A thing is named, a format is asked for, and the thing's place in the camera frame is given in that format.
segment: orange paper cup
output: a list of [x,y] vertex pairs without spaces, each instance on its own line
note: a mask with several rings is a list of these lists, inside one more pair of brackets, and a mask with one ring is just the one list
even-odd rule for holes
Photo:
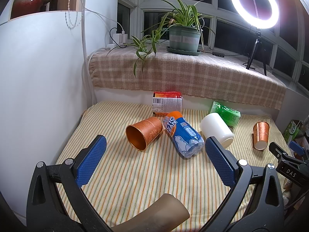
[[156,117],[151,117],[127,126],[126,135],[134,148],[143,151],[162,130],[163,125],[161,121]]
[[269,124],[265,121],[257,122],[253,127],[253,145],[256,150],[262,151],[268,145]]

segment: ring light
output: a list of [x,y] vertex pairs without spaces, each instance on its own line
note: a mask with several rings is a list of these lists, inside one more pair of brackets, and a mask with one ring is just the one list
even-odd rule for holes
[[279,19],[279,8],[275,0],[268,0],[272,9],[272,15],[268,20],[261,20],[259,18],[250,15],[241,5],[239,0],[232,0],[232,3],[239,13],[239,15],[245,19],[248,23],[258,29],[268,29],[273,27]]

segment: white wall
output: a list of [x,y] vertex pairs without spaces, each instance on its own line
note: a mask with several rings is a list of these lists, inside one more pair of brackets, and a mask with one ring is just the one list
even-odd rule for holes
[[[117,0],[86,6],[116,20]],[[108,41],[101,21],[86,14],[87,53]],[[82,63],[81,28],[70,31],[64,12],[0,26],[0,190],[21,216],[36,163],[55,162],[87,108]]]
[[308,114],[309,99],[287,88],[276,126],[283,133],[292,119],[304,121]]
[[[95,95],[100,101],[121,101],[128,103],[152,105],[153,92],[144,90],[120,90],[109,88],[95,88]],[[182,107],[186,109],[210,111],[214,100],[183,95]],[[276,120],[279,110],[258,105],[223,102],[227,107],[248,115],[269,115]]]

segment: potted plant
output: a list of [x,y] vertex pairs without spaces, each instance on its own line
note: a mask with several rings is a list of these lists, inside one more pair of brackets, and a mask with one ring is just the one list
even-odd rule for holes
[[209,16],[202,16],[202,14],[197,12],[195,5],[200,1],[194,5],[186,5],[186,3],[183,3],[181,0],[177,0],[180,8],[175,7],[167,0],[162,1],[170,4],[174,9],[170,12],[167,12],[162,17],[160,23],[153,25],[159,25],[158,28],[152,30],[151,35],[145,35],[140,40],[135,36],[131,36],[133,43],[123,44],[131,45],[136,48],[136,55],[138,58],[133,66],[134,76],[136,75],[135,71],[138,60],[142,61],[143,70],[146,58],[152,52],[154,52],[154,54],[157,53],[156,44],[160,44],[159,40],[167,30],[169,30],[170,33],[170,46],[167,47],[169,52],[183,55],[198,55],[199,52],[197,51],[197,48],[200,38],[202,42],[202,48],[204,50],[204,39],[201,32],[202,27],[206,26],[201,25],[199,20],[203,20],[203,18],[209,18]]
[[204,39],[202,34],[202,26],[200,19],[206,18],[197,12],[196,4],[186,5],[181,0],[177,0],[180,8],[177,8],[167,0],[162,0],[174,9],[168,15],[172,18],[169,25],[170,46],[167,48],[169,52],[198,55],[197,48],[201,39],[204,50]]

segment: checkered blanket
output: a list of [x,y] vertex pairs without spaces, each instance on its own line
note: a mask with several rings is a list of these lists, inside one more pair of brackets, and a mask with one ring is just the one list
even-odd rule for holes
[[100,50],[91,59],[89,73],[95,87],[170,91],[221,101],[252,104],[280,110],[286,86],[259,66],[247,70],[244,57],[217,57],[208,53],[186,56],[168,53],[166,46],[149,55],[142,72],[132,46],[110,52]]

